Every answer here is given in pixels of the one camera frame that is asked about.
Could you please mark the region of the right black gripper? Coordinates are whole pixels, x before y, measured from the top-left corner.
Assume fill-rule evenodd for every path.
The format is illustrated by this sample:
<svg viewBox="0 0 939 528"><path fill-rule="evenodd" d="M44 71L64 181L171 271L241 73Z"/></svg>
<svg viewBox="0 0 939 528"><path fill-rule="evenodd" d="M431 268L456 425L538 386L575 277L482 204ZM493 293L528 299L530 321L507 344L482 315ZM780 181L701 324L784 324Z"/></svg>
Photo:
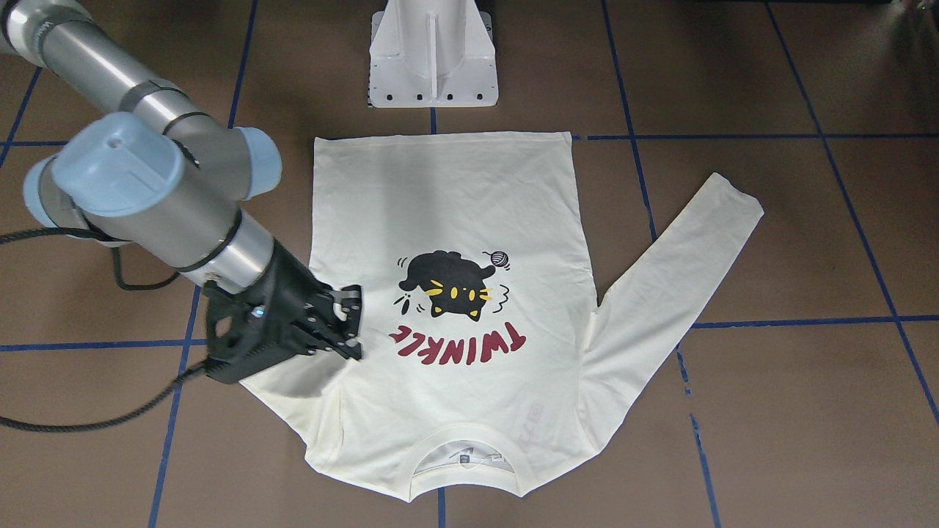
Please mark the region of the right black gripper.
<svg viewBox="0 0 939 528"><path fill-rule="evenodd" d="M296 355L322 352L362 361L359 329L332 334L326 324L329 316L361 324L361 285L326 287L281 243L273 243L268 267L246 290L232 294L208 281L202 294L208 298L202 364L211 380L234 384Z"/></svg>

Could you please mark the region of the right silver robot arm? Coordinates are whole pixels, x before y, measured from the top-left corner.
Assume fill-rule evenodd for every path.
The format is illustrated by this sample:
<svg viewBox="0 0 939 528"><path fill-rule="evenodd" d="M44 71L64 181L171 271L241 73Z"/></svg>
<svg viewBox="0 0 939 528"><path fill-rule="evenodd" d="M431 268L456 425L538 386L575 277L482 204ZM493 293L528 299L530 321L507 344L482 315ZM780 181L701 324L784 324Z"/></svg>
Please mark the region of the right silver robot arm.
<svg viewBox="0 0 939 528"><path fill-rule="evenodd" d="M359 285L317 280L242 206L281 180L268 134L218 123L75 1L4 1L2 48L103 112L30 170L26 206L70 236L137 244L199 285L208 377L231 384L319 352L362 358Z"/></svg>

